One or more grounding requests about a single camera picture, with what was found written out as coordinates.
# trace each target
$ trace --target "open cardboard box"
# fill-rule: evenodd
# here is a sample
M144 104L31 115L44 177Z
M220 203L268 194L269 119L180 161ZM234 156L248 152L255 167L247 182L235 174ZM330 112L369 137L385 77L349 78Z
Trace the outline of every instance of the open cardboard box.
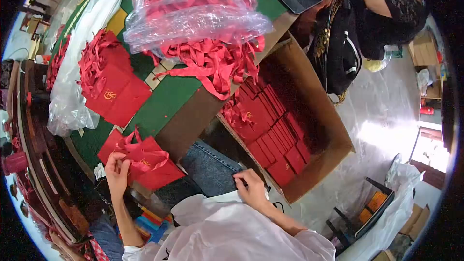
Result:
M284 187L280 187L268 172L259 165L240 136L235 133L222 114L219 113L217 117L251 156L253 161L258 164L261 173L270 180L287 203L291 204L320 183L350 152L356 151L337 111L322 88L308 57L290 32L287 32L281 38L281 41L284 40L287 40L287 44L269 54L268 60L284 66L292 76L295 86L301 93L313 117L319 125L323 126L325 147L311 155L310 164L306 166L301 174L296 175Z

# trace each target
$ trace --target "black backpack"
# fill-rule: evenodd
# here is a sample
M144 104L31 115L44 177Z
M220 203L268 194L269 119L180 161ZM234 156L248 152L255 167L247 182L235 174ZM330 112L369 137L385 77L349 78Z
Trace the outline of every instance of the black backpack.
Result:
M306 55L326 92L336 94L341 103L362 63L355 13L349 0L332 0L317 17L316 35Z

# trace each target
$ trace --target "clear plastic bag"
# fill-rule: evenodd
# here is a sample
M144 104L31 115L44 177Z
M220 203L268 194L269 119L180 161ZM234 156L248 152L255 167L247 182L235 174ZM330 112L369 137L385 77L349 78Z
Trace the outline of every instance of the clear plastic bag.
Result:
M363 237L339 255L339 261L368 261L386 250L396 234L413 213L413 189L422 175L414 165L400 162L398 154L387 174L385 185L394 190L395 199L385 209L377 223Z
M272 31L256 0L133 0L124 41L131 53L205 38L241 43Z
M71 33L68 49L58 71L50 93L47 128L53 135L69 136L71 130L95 129L100 115L85 106L81 95L80 67L81 51L102 27L118 11L122 0L90 0L76 27Z
M390 60L392 59L393 51L395 50L394 46L384 46L385 54L381 61L366 60L363 61L363 67L371 72L378 72L385 69Z

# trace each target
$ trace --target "white floor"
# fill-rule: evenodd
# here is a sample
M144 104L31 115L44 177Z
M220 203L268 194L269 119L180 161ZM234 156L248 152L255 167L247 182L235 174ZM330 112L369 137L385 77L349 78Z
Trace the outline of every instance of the white floor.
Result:
M337 206L355 218L373 192L364 180L383 183L393 157L399 152L409 160L418 133L420 96L412 59L392 59L380 72L361 70L348 88L337 111L351 137L356 154L348 155L316 188L287 206L275 191L270 200L284 204L285 213L330 237L327 219L338 223Z

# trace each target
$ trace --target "blue jeans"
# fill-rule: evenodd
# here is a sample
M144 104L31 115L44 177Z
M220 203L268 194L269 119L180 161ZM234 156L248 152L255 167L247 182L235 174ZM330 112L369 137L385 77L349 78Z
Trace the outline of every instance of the blue jeans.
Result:
M154 192L168 209L196 194L211 197L236 190L232 175L242 170L240 164L201 140L190 147L181 165L188 175Z
M106 214L103 214L90 225L90 232L110 261L123 259L123 243Z
M240 164L201 140L190 147L181 165L188 176L154 192L169 209L196 194L211 197L236 190L232 175L243 169ZM111 261L123 258L124 246L107 215L94 221L90 225L90 232Z

